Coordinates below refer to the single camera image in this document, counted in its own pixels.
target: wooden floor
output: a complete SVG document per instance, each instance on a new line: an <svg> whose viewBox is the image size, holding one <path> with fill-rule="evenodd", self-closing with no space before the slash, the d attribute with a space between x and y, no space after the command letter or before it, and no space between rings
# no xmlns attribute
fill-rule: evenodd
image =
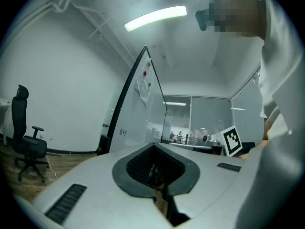
<svg viewBox="0 0 305 229"><path fill-rule="evenodd" d="M56 176L61 177L69 170L77 166L79 163L85 161L88 158L95 157L96 154L91 155L54 155L47 154L47 158L50 159L50 165L52 170L56 171ZM21 155L16 154L11 146L8 144L4 146L0 141L0 163L2 170L7 178L7 182L12 189L14 194L17 194L29 202L42 191L45 187L55 181L55 173L51 171L50 168L47 168L45 165L37 165L39 171L45 178L45 183L41 182L41 179L38 177L36 172L32 167L25 171L22 176L22 181L17 180L19 171L23 167L23 163L19 162L18 165L15 165L14 158L22 157ZM39 159L41 161L48 161L46 158Z"/></svg>

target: fluorescent light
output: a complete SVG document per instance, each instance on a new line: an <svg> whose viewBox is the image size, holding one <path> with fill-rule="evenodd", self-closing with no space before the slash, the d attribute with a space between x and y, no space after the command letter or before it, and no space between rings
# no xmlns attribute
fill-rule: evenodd
<svg viewBox="0 0 305 229"><path fill-rule="evenodd" d="M185 6L175 6L166 9L157 10L151 13L147 13L141 17L138 17L127 24L125 24L125 28L127 31L132 31L140 26L146 25L148 23L159 21L171 17L178 17L186 15L186 7Z"/></svg>
<svg viewBox="0 0 305 229"><path fill-rule="evenodd" d="M186 106L185 103L172 103L172 102L166 102L167 105L178 105L178 106Z"/></svg>
<svg viewBox="0 0 305 229"><path fill-rule="evenodd" d="M231 109L234 109L234 110L245 110L245 109L241 109L241 108L231 108Z"/></svg>

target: paper on whiteboard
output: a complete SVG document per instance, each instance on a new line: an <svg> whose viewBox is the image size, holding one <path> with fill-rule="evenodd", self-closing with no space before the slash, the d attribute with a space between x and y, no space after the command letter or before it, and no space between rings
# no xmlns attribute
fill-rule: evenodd
<svg viewBox="0 0 305 229"><path fill-rule="evenodd" d="M139 91L140 98L146 105L151 95L153 85L154 85L153 68L145 66L143 67L141 73L138 76L138 79L135 83L135 89Z"/></svg>

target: black mesh grille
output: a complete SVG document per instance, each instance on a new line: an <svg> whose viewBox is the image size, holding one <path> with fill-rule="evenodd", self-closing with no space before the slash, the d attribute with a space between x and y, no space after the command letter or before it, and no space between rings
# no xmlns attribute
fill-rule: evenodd
<svg viewBox="0 0 305 229"><path fill-rule="evenodd" d="M131 159L127 173L135 180L152 186L170 184L182 176L185 166L156 146L152 146Z"/></svg>
<svg viewBox="0 0 305 229"><path fill-rule="evenodd" d="M227 169L227 170L236 171L236 172L239 172L240 169L241 169L241 166L234 166L234 165L230 165L230 164L227 164L227 163L219 163L217 166L221 167L221 168L224 168L224 169Z"/></svg>
<svg viewBox="0 0 305 229"><path fill-rule="evenodd" d="M80 199L87 187L73 184L69 189L56 201L56 203L45 214L48 218L58 224L62 224L67 218L73 207Z"/></svg>

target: white cable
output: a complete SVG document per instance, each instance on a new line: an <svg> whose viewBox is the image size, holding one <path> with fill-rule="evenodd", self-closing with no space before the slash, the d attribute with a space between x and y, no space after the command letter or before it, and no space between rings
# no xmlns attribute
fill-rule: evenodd
<svg viewBox="0 0 305 229"><path fill-rule="evenodd" d="M55 173L55 177L58 179L58 177L57 177L57 175L56 175L56 172L55 172L54 170L52 170L52 167L51 167L51 165L50 165L50 159L49 159L48 157L46 157L46 158L48 159L48 164L49 164L49 166L50 166L51 171L53 171L53 172Z"/></svg>

